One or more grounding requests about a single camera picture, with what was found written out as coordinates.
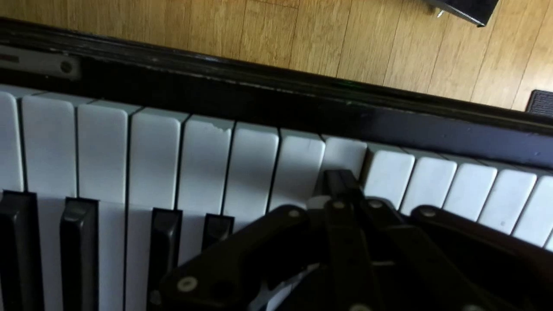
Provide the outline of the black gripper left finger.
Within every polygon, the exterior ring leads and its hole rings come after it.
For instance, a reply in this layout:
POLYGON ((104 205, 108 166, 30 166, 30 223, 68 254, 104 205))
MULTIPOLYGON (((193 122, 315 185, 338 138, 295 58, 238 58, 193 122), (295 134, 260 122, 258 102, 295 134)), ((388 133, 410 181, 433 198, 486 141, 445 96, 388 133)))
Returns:
POLYGON ((265 286, 308 266, 307 209, 281 205, 168 273, 162 285, 165 311, 248 311, 265 286))

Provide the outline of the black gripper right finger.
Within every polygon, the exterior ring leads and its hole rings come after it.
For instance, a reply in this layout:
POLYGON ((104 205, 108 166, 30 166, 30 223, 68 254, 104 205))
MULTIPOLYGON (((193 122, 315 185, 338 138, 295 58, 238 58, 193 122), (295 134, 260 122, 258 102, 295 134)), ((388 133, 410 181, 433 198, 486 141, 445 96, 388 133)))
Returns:
POLYGON ((391 261, 402 311, 553 311, 552 252, 429 204, 403 216, 365 197, 350 169, 326 171, 324 191, 352 209, 369 252, 391 261))

